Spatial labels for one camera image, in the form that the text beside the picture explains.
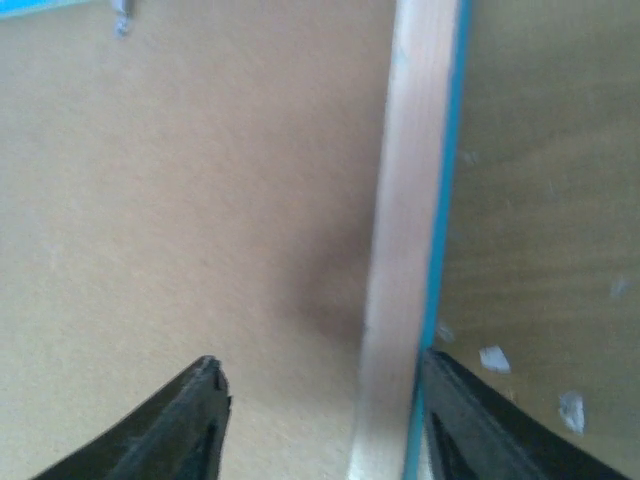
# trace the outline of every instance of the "small metal object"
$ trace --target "small metal object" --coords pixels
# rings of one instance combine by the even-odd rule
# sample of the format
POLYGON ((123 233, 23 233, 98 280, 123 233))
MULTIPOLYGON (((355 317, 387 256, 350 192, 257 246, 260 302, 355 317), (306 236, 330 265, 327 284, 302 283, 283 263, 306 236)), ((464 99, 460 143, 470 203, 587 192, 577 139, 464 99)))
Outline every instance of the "small metal object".
POLYGON ((131 28, 133 14, 133 0, 111 0, 111 6, 118 14, 114 32, 118 37, 124 37, 131 28))

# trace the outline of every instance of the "blue edge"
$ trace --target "blue edge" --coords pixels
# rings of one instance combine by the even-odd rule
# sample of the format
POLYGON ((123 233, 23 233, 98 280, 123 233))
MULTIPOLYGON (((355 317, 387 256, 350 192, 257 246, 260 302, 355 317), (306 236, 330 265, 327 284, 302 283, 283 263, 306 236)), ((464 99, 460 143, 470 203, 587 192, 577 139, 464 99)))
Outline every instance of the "blue edge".
MULTIPOLYGON (((425 306, 424 326, 420 340, 420 352, 426 351, 435 336, 438 299, 442 283, 442 266, 451 203, 451 187, 453 184, 453 170, 458 143, 458 127, 460 125, 460 111, 462 104, 462 85, 464 78, 464 62, 466 58, 469 24, 471 20, 471 0, 460 0, 458 14, 458 31, 456 35, 453 69, 451 72, 451 86, 449 91, 449 109, 447 113, 447 127, 444 139, 442 173, 440 177, 440 195, 433 229, 433 243, 431 260, 427 277, 427 296, 425 306)), ((416 367, 416 383, 414 390, 413 409, 409 423, 407 453, 405 458, 403 480, 417 480, 420 464, 420 449, 424 436, 424 392, 420 379, 420 358, 416 367)))

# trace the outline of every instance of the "black object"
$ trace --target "black object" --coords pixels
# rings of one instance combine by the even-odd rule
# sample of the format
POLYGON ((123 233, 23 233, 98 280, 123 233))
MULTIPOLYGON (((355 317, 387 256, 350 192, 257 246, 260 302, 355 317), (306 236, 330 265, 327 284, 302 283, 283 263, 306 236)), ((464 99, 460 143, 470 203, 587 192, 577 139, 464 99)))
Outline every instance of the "black object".
POLYGON ((230 411, 220 363, 201 357, 111 430, 34 480, 214 480, 230 411))
POLYGON ((437 480, 624 480, 484 384, 449 355, 422 361, 425 434, 437 480))

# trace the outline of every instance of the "white strip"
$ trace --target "white strip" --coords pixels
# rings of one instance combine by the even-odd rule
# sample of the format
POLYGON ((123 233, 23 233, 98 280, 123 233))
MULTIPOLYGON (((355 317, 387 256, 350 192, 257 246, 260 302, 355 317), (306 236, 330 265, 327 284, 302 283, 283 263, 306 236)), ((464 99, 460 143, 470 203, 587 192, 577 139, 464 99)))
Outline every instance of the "white strip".
POLYGON ((402 477, 458 0, 398 0, 349 480, 402 477))

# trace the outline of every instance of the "wooden floor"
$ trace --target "wooden floor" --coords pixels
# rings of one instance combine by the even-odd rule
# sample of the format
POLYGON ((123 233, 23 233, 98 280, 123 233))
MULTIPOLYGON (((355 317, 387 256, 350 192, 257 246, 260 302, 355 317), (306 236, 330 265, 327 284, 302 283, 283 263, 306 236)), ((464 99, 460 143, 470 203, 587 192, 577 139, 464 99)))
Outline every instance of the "wooden floor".
MULTIPOLYGON (((640 478, 640 3, 476 3, 445 348, 640 478), (512 374, 480 367, 493 344, 512 374)), ((103 2, 0 23, 2 477, 212 353, 235 397, 223 478, 341 478, 393 2, 138 14, 124 41, 103 2)))

